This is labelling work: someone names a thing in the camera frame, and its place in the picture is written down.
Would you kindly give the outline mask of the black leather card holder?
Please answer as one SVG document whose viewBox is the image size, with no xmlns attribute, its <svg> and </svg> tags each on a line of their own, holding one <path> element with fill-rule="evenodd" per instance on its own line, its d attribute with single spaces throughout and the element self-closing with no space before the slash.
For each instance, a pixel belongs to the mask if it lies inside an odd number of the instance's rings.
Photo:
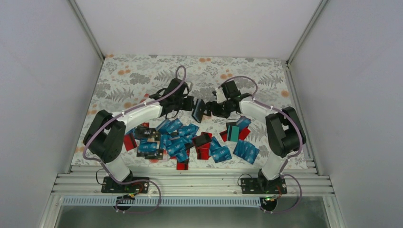
<svg viewBox="0 0 403 228">
<path fill-rule="evenodd" d="M 204 112 L 206 110 L 206 104 L 202 99 L 197 99 L 192 111 L 192 118 L 198 122 L 202 122 Z"/>
</svg>

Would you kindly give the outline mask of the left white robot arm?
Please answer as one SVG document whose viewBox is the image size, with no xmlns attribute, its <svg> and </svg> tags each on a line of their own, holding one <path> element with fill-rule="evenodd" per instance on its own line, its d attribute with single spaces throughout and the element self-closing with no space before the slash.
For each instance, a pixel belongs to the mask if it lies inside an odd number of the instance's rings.
<svg viewBox="0 0 403 228">
<path fill-rule="evenodd" d="M 84 150 L 95 157 L 88 157 L 83 152 L 84 159 L 100 162 L 114 181 L 113 186 L 120 192 L 129 191 L 133 173 L 120 155 L 124 136 L 146 121 L 181 108 L 191 88 L 191 84 L 174 78 L 167 88 L 160 89 L 132 108 L 114 113 L 99 111 L 84 137 Z"/>
</svg>

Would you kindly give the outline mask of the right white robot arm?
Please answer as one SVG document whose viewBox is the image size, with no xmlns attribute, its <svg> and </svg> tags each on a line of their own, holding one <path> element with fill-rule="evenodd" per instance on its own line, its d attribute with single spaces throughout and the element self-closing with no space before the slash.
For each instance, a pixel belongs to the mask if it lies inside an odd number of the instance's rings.
<svg viewBox="0 0 403 228">
<path fill-rule="evenodd" d="M 266 125 L 271 153 L 258 172 L 257 186 L 262 193 L 270 193 L 276 184 L 281 184 L 283 170 L 289 159 L 299 156 L 306 143 L 306 135 L 296 110 L 291 106 L 277 109 L 266 105 L 258 101 L 254 94 L 241 93 L 233 80 L 222 83 L 213 94 L 217 100 L 202 102 L 197 111 L 221 118 L 239 112 Z"/>
</svg>

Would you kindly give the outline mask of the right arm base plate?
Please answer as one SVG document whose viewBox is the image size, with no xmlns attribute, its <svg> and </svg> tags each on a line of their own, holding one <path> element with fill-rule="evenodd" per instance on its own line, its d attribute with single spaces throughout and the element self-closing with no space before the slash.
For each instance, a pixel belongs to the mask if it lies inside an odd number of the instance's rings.
<svg viewBox="0 0 403 228">
<path fill-rule="evenodd" d="M 287 194 L 285 179 L 241 178 L 240 186 L 243 194 Z"/>
</svg>

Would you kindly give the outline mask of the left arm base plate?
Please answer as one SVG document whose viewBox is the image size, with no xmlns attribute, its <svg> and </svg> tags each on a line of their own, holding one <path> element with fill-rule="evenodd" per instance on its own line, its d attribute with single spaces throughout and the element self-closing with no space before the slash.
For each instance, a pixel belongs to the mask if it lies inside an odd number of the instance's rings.
<svg viewBox="0 0 403 228">
<path fill-rule="evenodd" d="M 104 177 L 101 192 L 102 193 L 116 193 L 116 194 L 137 194 L 148 192 L 149 178 L 148 177 L 133 177 L 132 181 L 141 180 L 136 183 L 121 185 L 112 180 L 111 177 Z"/>
</svg>

